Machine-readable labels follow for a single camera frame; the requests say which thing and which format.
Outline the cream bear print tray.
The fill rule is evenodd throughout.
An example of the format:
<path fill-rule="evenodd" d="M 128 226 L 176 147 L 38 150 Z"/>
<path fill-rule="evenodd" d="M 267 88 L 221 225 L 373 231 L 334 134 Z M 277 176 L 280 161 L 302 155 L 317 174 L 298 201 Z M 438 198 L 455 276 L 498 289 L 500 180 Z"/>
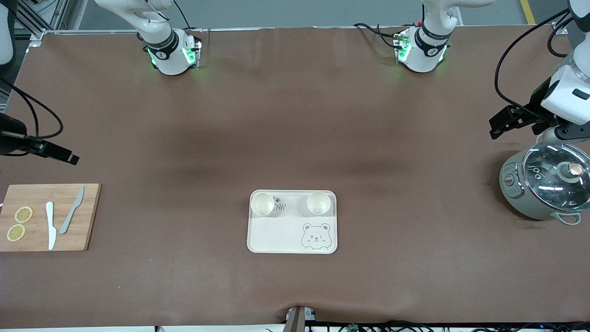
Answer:
<path fill-rule="evenodd" d="M 256 254 L 332 254 L 338 247 L 337 197 L 329 190 L 256 190 L 274 196 L 274 212 L 268 217 L 253 215 L 249 207 L 248 249 Z M 307 198 L 325 192 L 331 209 L 322 216 L 307 208 Z"/>

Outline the grey plastic knife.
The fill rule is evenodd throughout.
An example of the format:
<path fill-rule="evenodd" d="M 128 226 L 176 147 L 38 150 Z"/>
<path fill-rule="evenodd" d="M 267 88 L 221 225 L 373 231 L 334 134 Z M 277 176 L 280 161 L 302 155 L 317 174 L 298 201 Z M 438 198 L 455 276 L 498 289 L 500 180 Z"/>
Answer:
<path fill-rule="evenodd" d="M 63 221 L 61 228 L 59 229 L 59 234 L 64 235 L 67 233 L 68 228 L 69 228 L 71 221 L 72 221 L 72 217 L 74 216 L 74 213 L 76 212 L 76 209 L 82 205 L 84 193 L 85 193 L 85 187 L 82 186 L 79 189 L 76 199 L 74 200 L 72 207 L 70 208 L 70 210 L 67 214 L 66 219 Z"/>

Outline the white plastic knife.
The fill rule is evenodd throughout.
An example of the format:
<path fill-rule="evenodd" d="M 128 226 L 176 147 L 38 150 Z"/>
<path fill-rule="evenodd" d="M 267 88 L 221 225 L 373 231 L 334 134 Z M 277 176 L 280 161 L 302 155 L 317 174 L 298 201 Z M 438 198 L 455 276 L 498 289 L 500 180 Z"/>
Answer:
<path fill-rule="evenodd" d="M 47 227 L 48 227 L 48 250 L 53 250 L 57 237 L 57 229 L 53 225 L 53 202 L 46 202 Z"/>

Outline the glass pot lid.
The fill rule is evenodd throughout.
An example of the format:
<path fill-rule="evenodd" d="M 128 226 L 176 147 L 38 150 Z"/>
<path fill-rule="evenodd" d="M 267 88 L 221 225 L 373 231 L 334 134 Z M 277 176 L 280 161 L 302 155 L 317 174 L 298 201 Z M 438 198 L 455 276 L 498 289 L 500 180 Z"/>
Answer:
<path fill-rule="evenodd" d="M 572 144 L 538 143 L 525 153 L 525 183 L 546 205 L 566 213 L 590 208 L 590 156 Z"/>

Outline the bamboo cutting board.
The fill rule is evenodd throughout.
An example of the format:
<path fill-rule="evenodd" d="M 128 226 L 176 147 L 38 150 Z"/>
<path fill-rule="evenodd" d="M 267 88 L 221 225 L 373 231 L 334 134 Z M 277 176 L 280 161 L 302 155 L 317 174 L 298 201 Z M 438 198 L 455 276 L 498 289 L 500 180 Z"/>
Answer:
<path fill-rule="evenodd" d="M 81 206 L 76 209 L 66 234 L 59 229 L 72 207 L 80 187 L 85 187 Z M 83 251 L 87 249 L 98 206 L 99 184 L 13 184 L 2 200 L 0 212 L 0 252 L 48 252 L 46 202 L 53 202 L 53 225 L 57 229 L 52 251 Z M 34 216 L 26 223 L 17 223 L 14 214 L 29 206 Z M 14 224 L 23 224 L 27 231 L 16 242 L 9 242 L 6 233 Z"/>

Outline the grey electric cooking pot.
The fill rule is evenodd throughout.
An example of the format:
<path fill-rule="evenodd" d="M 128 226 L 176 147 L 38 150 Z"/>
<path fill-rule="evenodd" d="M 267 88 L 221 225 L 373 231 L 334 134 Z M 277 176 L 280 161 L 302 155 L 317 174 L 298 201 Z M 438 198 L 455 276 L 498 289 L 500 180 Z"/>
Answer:
<path fill-rule="evenodd" d="M 555 219 L 564 225 L 579 225 L 581 214 L 590 208 L 574 213 L 556 210 L 540 201 L 525 183 L 524 157 L 529 149 L 514 154 L 504 162 L 499 173 L 499 185 L 504 198 L 510 206 L 529 218 L 541 221 Z"/>

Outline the brown table mat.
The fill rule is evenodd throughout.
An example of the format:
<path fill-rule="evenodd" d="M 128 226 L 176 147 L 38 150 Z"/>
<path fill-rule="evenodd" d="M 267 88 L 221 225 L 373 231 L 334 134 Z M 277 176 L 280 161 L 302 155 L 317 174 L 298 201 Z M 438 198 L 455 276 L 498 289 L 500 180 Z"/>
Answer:
<path fill-rule="evenodd" d="M 428 74 L 354 28 L 214 31 L 155 70 L 132 34 L 48 35 L 17 86 L 80 157 L 0 158 L 11 184 L 99 183 L 84 252 L 0 254 L 0 328 L 268 324 L 292 306 L 373 323 L 590 320 L 590 220 L 516 214 L 498 185 L 500 55 L 525 26 L 457 28 Z M 256 190 L 329 190 L 332 254 L 256 254 Z"/>

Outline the metal table clamp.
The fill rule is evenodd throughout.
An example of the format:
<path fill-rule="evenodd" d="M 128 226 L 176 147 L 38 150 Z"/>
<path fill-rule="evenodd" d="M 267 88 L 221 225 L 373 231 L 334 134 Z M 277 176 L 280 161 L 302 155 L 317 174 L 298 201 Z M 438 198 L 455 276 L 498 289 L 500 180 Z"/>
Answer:
<path fill-rule="evenodd" d="M 315 314 L 315 309 L 310 307 L 292 307 L 287 311 L 282 332 L 314 332 Z"/>

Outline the metal table edge rail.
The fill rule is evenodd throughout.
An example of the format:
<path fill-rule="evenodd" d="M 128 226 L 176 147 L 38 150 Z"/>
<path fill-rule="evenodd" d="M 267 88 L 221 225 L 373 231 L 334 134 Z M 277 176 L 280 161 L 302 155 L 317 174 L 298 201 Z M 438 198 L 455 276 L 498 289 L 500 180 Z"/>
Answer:
<path fill-rule="evenodd" d="M 39 36 L 31 34 L 27 40 L 42 40 L 47 34 L 52 35 L 118 35 L 118 34 L 135 34 L 137 30 L 42 30 Z"/>

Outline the aluminium frame structure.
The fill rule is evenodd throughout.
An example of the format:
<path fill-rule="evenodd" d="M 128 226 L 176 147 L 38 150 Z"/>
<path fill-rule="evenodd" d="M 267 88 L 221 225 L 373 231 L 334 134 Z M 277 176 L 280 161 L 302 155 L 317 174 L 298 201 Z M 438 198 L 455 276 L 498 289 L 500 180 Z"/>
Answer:
<path fill-rule="evenodd" d="M 71 0 L 17 0 L 14 32 L 17 40 L 40 41 L 46 32 L 64 27 Z"/>

